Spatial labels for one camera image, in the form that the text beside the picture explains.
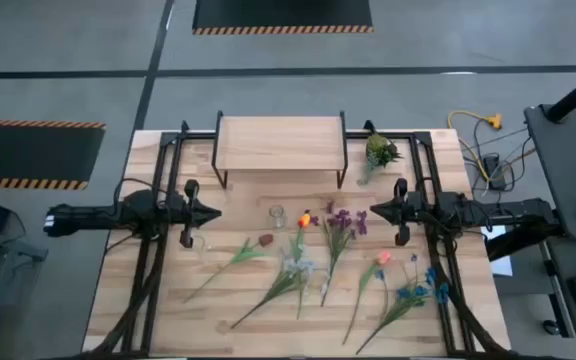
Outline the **blue artificial flower bunch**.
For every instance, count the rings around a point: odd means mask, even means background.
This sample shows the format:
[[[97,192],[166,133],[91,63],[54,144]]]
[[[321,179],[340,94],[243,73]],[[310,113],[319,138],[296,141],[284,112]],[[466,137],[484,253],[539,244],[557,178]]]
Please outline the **blue artificial flower bunch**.
[[[437,270],[428,267],[424,273],[424,281],[419,279],[418,256],[413,253],[410,256],[410,263],[414,266],[414,275],[410,276],[404,265],[401,270],[405,276],[405,283],[394,289],[389,294],[389,305],[383,318],[379,317],[379,322],[375,329],[368,335],[355,354],[359,355],[363,349],[387,326],[399,320],[410,310],[416,307],[424,307],[431,298],[438,304],[446,304],[449,298],[449,285],[447,282],[439,280]]]

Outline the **black aluminium table frame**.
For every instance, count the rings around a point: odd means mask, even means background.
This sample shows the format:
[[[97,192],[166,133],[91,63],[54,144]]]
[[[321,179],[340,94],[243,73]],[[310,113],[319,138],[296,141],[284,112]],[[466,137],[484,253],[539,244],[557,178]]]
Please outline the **black aluminium table frame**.
[[[300,213],[321,214],[329,200],[351,212],[369,210],[388,201],[398,178],[415,182],[416,167],[426,167],[425,142],[431,141],[442,186],[466,191],[465,165],[452,130],[395,132],[392,139],[403,158],[367,186],[356,182],[365,147],[365,133],[347,139],[348,169],[341,188],[329,172],[235,172],[222,188],[211,166],[214,137],[195,133],[180,149],[180,182],[195,179],[200,200],[222,215],[193,235],[202,235],[211,249],[197,253],[179,242],[181,230],[173,227],[164,252],[163,273],[157,296],[153,332],[148,352],[166,358],[349,358],[432,357],[446,352],[439,311],[435,303],[412,309],[402,319],[383,329],[359,354],[356,350],[375,329],[382,310],[383,286],[371,280],[362,295],[354,327],[345,345],[342,340],[353,312],[359,278],[375,256],[388,251],[386,269],[390,287],[405,281],[401,265],[410,276],[410,256],[418,256],[419,276],[429,265],[428,243],[419,225],[411,228],[407,245],[394,242],[395,228],[375,214],[367,217],[368,233],[342,254],[331,289],[320,306],[324,274],[313,276],[296,319],[297,294],[289,293],[263,306],[236,328],[230,326],[264,296],[280,268],[280,257],[289,249]],[[273,229],[269,208],[281,205],[286,222]],[[261,248],[263,257],[232,265],[211,281],[196,297],[183,300],[224,266],[247,238],[254,243],[272,234],[274,242]]]

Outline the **black power strip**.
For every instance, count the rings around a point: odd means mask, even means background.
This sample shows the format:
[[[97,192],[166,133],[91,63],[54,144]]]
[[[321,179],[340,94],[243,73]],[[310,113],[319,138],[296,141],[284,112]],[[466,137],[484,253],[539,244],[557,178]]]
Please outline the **black power strip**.
[[[498,155],[485,155],[483,157],[483,167],[488,176],[488,188],[502,191],[506,188],[503,166]]]

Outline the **white artificial flower bunch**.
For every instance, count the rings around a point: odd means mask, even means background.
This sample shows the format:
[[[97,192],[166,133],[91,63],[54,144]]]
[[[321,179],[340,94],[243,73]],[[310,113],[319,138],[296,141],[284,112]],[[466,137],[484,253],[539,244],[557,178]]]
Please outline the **white artificial flower bunch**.
[[[233,323],[230,328],[236,328],[254,312],[269,304],[271,301],[289,293],[297,293],[296,319],[299,319],[302,312],[304,297],[308,292],[312,277],[317,273],[322,273],[324,269],[304,257],[285,257],[281,263],[280,271],[275,277],[272,285],[267,290],[262,299],[239,320]]]

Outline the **pink artificial tulip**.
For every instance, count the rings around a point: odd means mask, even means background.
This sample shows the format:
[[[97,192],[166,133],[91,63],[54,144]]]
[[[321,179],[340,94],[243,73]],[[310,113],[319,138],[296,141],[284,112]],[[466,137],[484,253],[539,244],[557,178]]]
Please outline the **pink artificial tulip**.
[[[384,269],[385,269],[385,266],[387,265],[387,263],[389,262],[390,259],[391,259],[391,253],[390,252],[387,252],[387,251],[380,252],[375,257],[375,259],[372,261],[369,268],[366,271],[364,271],[362,273],[362,275],[360,276],[359,283],[358,283],[358,291],[357,291],[357,296],[356,296],[353,312],[352,312],[351,319],[350,319],[349,325],[347,327],[346,333],[345,333],[344,338],[342,340],[343,345],[345,345],[347,343],[348,338],[350,336],[350,333],[354,327],[362,295],[363,295],[363,293],[364,293],[364,291],[365,291],[365,289],[366,289],[366,287],[367,287],[367,285],[368,285],[368,283],[372,277],[378,279],[383,285],[384,299],[382,302],[382,311],[381,311],[380,317],[383,318],[385,316],[388,305],[389,305],[389,294],[388,294],[388,287],[387,287],[387,283],[386,283],[386,276],[385,276]]]

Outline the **purple artificial flower bunch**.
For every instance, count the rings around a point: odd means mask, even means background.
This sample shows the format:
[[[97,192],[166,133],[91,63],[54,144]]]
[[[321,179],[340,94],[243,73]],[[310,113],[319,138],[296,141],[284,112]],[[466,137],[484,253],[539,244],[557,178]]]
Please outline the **purple artificial flower bunch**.
[[[334,200],[327,201],[322,210],[325,215],[324,220],[316,220],[314,217],[311,218],[311,223],[321,229],[329,254],[326,280],[321,288],[321,307],[325,305],[327,300],[335,268],[341,254],[344,252],[351,240],[355,240],[358,236],[364,236],[368,232],[366,225],[366,210],[359,210],[356,213],[351,213],[349,210],[344,208],[337,209]]]

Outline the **dark grey desk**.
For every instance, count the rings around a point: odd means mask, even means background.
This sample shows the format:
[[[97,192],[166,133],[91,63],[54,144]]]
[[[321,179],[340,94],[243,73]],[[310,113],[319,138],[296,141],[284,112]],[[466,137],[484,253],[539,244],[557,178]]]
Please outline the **dark grey desk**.
[[[555,319],[561,336],[576,340],[576,297],[570,281],[576,278],[576,239],[552,238],[546,242],[546,269],[554,282]]]

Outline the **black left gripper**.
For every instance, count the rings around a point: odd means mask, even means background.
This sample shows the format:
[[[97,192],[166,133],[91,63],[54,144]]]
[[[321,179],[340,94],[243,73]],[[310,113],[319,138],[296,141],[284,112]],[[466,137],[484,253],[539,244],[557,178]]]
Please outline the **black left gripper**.
[[[187,197],[187,205],[185,208],[186,221],[184,223],[184,229],[181,232],[179,240],[180,244],[187,249],[192,248],[194,243],[194,240],[191,236],[191,230],[194,224],[194,210],[198,192],[199,183],[195,179],[189,179],[184,185],[184,193]],[[204,205],[201,202],[198,203],[198,211],[202,213],[198,216],[199,227],[219,218],[222,214],[219,209]]]

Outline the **black hazard-striped floor mat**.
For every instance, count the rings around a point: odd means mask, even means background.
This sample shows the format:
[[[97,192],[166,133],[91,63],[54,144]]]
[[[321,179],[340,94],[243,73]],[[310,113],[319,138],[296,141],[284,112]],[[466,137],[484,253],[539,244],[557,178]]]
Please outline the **black hazard-striped floor mat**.
[[[0,188],[86,189],[105,132],[101,122],[0,120]]]
[[[369,0],[197,0],[196,36],[375,31]]]

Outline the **wooden shelf with black legs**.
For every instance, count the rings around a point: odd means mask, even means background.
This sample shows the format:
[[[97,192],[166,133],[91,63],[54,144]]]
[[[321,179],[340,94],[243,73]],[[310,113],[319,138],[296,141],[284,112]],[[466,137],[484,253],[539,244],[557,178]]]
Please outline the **wooden shelf with black legs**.
[[[333,171],[341,188],[348,163],[343,111],[326,116],[217,113],[211,166],[222,188],[231,171]]]

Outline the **orange artificial tulip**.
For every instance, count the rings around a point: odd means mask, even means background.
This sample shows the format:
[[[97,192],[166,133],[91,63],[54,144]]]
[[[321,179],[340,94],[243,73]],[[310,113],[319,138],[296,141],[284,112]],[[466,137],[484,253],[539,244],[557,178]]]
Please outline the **orange artificial tulip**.
[[[305,210],[297,221],[298,230],[294,240],[291,241],[292,265],[291,272],[295,284],[297,295],[296,319],[300,318],[303,297],[308,281],[312,274],[312,263],[305,257],[304,236],[305,231],[311,223],[312,217],[309,210]]]

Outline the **dark red artificial tulip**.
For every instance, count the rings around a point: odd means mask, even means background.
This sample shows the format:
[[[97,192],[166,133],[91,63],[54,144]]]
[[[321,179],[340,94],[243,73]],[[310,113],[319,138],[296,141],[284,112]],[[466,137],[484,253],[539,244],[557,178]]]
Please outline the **dark red artificial tulip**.
[[[261,248],[267,247],[273,242],[274,236],[272,234],[261,235],[254,243],[251,242],[250,238],[247,238],[245,242],[239,247],[239,249],[234,253],[231,259],[224,266],[219,268],[214,274],[212,274],[207,280],[205,280],[202,285],[200,285],[190,295],[188,295],[183,300],[183,302],[187,303],[196,297],[211,281],[213,281],[218,275],[223,273],[232,265],[240,264],[253,258],[263,257],[265,253],[261,251]]]

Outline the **black support beam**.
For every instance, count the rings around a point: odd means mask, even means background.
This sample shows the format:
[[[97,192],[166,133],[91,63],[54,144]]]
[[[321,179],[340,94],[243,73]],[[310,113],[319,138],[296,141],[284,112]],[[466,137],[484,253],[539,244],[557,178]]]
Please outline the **black support beam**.
[[[489,239],[486,242],[487,256],[490,261],[495,261],[526,247],[537,245],[546,238],[560,236],[563,233],[561,225],[523,224],[510,232]]]

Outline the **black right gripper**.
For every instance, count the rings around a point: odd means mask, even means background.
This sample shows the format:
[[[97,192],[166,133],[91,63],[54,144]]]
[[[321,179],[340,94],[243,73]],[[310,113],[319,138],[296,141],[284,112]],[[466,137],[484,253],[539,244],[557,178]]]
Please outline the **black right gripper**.
[[[395,244],[397,246],[405,246],[410,240],[410,228],[406,223],[406,199],[405,196],[408,191],[407,180],[399,178],[394,186],[394,200],[396,208],[396,219],[398,220],[399,231],[395,235]],[[392,201],[378,203],[372,205],[370,210],[375,215],[381,217],[389,224],[393,223]]]

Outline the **white paper sheet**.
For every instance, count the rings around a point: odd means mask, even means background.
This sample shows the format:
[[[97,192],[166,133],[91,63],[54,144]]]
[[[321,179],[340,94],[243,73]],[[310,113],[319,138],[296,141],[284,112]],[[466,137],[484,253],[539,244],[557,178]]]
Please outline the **white paper sheet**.
[[[486,227],[481,227],[480,230],[486,244],[488,244],[493,239],[507,233],[507,227],[502,225],[492,226],[490,229]],[[505,256],[500,259],[492,261],[491,270],[494,275],[502,277],[512,277],[513,269],[511,258],[509,256]]]

